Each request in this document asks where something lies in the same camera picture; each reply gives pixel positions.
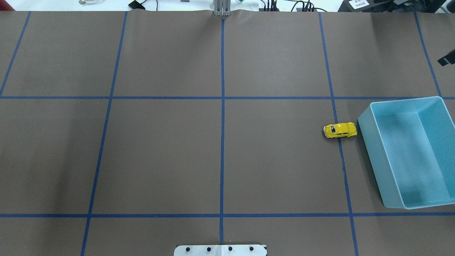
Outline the yellow beetle toy car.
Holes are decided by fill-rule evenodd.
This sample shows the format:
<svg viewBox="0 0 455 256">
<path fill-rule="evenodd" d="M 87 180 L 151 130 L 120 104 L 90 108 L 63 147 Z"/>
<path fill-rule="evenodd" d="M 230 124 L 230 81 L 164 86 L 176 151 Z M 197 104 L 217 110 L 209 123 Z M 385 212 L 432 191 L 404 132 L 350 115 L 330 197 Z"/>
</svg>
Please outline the yellow beetle toy car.
<svg viewBox="0 0 455 256">
<path fill-rule="evenodd" d="M 322 128 L 325 138 L 349 138 L 358 135 L 357 127 L 354 123 L 335 123 L 328 124 Z"/>
</svg>

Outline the aluminium frame post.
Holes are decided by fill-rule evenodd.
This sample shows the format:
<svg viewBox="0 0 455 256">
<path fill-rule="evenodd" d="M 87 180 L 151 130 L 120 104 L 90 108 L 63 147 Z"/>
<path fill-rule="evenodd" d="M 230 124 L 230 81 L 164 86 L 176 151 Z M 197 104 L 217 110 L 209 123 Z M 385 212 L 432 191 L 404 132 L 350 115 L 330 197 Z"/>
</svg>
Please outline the aluminium frame post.
<svg viewBox="0 0 455 256">
<path fill-rule="evenodd" d="M 231 0 L 213 0 L 215 16 L 231 15 Z"/>
</svg>

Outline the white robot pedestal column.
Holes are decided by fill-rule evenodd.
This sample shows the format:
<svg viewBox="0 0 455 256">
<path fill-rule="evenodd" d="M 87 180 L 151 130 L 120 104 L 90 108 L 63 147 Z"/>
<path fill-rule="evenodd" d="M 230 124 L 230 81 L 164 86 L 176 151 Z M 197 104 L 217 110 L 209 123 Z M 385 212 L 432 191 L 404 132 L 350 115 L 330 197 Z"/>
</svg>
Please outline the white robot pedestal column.
<svg viewBox="0 0 455 256">
<path fill-rule="evenodd" d="M 182 245 L 174 256 L 267 256 L 267 246 L 260 244 L 238 245 Z"/>
</svg>

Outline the light blue plastic bin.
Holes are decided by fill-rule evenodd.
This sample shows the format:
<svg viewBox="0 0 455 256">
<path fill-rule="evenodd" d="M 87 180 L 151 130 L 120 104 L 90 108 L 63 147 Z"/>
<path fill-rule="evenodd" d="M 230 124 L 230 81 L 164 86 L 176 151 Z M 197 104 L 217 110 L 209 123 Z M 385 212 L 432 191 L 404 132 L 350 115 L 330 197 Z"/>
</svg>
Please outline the light blue plastic bin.
<svg viewBox="0 0 455 256">
<path fill-rule="evenodd" d="M 385 207 L 454 204 L 455 128 L 441 97 L 373 102 L 358 124 Z"/>
</svg>

